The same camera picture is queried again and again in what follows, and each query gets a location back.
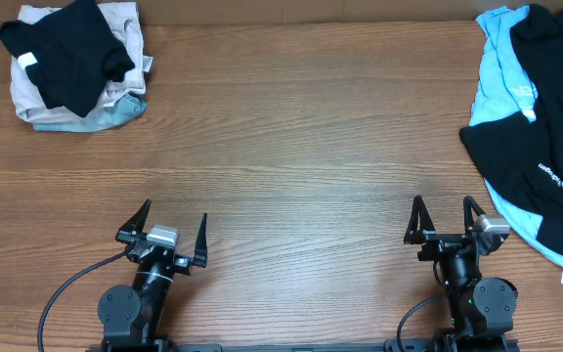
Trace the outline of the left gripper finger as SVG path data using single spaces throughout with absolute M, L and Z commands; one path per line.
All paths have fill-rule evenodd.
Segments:
M 137 236 L 140 234 L 144 230 L 151 205 L 152 200 L 148 198 L 139 210 L 119 228 L 117 234 L 119 236 Z
M 196 237 L 194 261 L 206 261 L 208 259 L 206 229 L 207 229 L 207 214 L 204 213 L 202 215 L 202 219 Z

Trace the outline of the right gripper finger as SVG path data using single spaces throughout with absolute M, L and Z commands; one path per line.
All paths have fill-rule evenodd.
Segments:
M 411 218 L 404 236 L 404 243 L 425 243 L 436 234 L 427 207 L 421 196 L 413 199 Z
M 473 230 L 473 215 L 479 217 L 484 215 L 485 211 L 479 206 L 472 196 L 466 196 L 463 199 L 463 219 L 465 234 L 469 235 Z

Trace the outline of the black polo shirt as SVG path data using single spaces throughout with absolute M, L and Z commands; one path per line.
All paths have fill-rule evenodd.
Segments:
M 534 4 L 509 32 L 518 63 L 536 86 L 535 121 L 521 112 L 459 136 L 471 159 L 515 206 L 541 215 L 537 240 L 563 255 L 563 10 Z

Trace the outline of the light blue t-shirt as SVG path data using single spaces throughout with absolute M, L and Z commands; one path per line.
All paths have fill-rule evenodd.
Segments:
M 538 92 L 518 62 L 510 38 L 511 27 L 524 20 L 529 11 L 528 6 L 514 10 L 503 6 L 476 18 L 487 41 L 479 66 L 478 90 L 471 107 L 471 126 L 500 120 L 517 111 L 531 122 L 536 120 L 534 102 Z M 500 196 L 491 184 L 486 187 L 496 210 L 511 228 L 546 259 L 563 268 L 563 255 L 538 240 L 542 217 L 513 205 Z

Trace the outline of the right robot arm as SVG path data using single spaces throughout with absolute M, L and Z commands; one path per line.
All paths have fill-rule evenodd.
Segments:
M 500 215 L 486 213 L 474 200 L 463 199 L 464 232 L 440 234 L 435 229 L 422 197 L 413 199 L 404 243 L 420 247 L 417 259 L 430 262 L 434 279 L 444 289 L 412 307 L 397 327 L 397 348 L 405 322 L 419 309 L 445 299 L 452 326 L 441 329 L 419 346 L 433 352 L 517 351 L 518 342 L 505 335 L 513 329 L 518 291 L 502 278 L 484 278 L 480 258 L 498 250 L 509 237 L 510 226 Z

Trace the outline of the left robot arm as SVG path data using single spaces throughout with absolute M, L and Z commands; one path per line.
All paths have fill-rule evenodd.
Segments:
M 182 255 L 177 252 L 178 229 L 154 225 L 144 230 L 151 204 L 146 200 L 115 236 L 126 245 L 125 257 L 138 268 L 131 285 L 113 286 L 99 300 L 103 352 L 169 351 L 170 339 L 158 335 L 157 329 L 174 276 L 189 276 L 195 267 L 207 266 L 207 216 L 202 216 L 194 254 Z

